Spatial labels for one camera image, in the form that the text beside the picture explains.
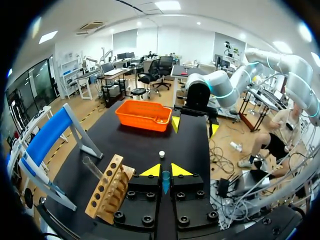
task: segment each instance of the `laptop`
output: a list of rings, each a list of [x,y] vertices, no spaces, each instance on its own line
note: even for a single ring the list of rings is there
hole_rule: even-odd
[[[121,68],[115,69],[114,65],[111,62],[107,62],[101,65],[101,69],[104,75],[115,75],[122,71]]]

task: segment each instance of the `air conditioner vent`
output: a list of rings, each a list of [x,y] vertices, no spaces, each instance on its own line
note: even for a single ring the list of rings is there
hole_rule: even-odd
[[[84,24],[82,27],[79,28],[79,31],[87,31],[92,29],[97,29],[102,27],[105,24],[104,21],[92,21],[89,23]]]

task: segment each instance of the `black bolt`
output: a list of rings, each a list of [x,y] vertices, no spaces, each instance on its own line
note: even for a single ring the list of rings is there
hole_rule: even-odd
[[[124,223],[126,221],[125,214],[122,211],[116,211],[113,216],[114,220],[118,223]]]
[[[196,192],[196,196],[195,196],[197,199],[202,199],[205,197],[205,192],[200,190],[200,191],[197,191]]]
[[[279,235],[280,234],[280,227],[275,226],[274,228],[272,228],[272,233],[273,233],[273,235]]]
[[[190,220],[187,216],[181,216],[179,217],[178,219],[178,224],[181,226],[181,227],[186,227],[190,224]]]
[[[269,225],[269,224],[271,224],[271,219],[268,217],[265,217],[262,219],[262,223],[263,223],[263,225]]]
[[[136,192],[135,191],[128,191],[126,193],[126,196],[128,199],[135,199],[136,198]]]
[[[155,200],[155,198],[156,198],[156,195],[153,192],[148,192],[146,194],[146,199],[149,201],[153,201],[153,200]]]
[[[144,216],[142,219],[142,224],[145,225],[146,227],[151,227],[154,224],[154,219],[152,216]]]
[[[219,222],[219,214],[216,211],[211,211],[206,215],[209,222]]]
[[[176,194],[176,199],[179,200],[179,201],[182,201],[186,198],[186,195],[183,193],[183,192],[178,192]]]

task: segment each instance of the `test tube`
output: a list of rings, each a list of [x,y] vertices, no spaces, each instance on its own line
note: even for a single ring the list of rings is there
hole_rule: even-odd
[[[105,184],[108,183],[108,180],[103,175],[103,173],[97,168],[97,166],[91,161],[90,157],[85,156],[82,159],[83,164],[101,181],[103,181]]]

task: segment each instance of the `office chair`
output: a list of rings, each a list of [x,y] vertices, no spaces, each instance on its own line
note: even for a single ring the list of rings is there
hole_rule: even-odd
[[[139,82],[142,82],[144,84],[150,85],[147,88],[147,97],[148,97],[148,99],[150,99],[150,93],[151,92],[155,92],[156,94],[158,94],[159,97],[161,97],[161,94],[159,93],[159,90],[152,88],[152,82],[156,82],[160,78],[160,75],[159,75],[159,72],[158,72],[159,61],[160,60],[157,59],[157,60],[153,60],[151,62],[149,70],[148,70],[148,73],[142,72],[142,73],[138,73],[137,74],[138,77],[139,77],[139,79],[138,79]]]
[[[161,56],[159,58],[159,64],[157,66],[158,74],[161,76],[161,82],[154,83],[152,86],[156,86],[159,88],[160,86],[166,86],[168,90],[171,87],[171,83],[164,82],[165,76],[169,75],[172,70],[172,63],[174,62],[174,58],[172,56]]]

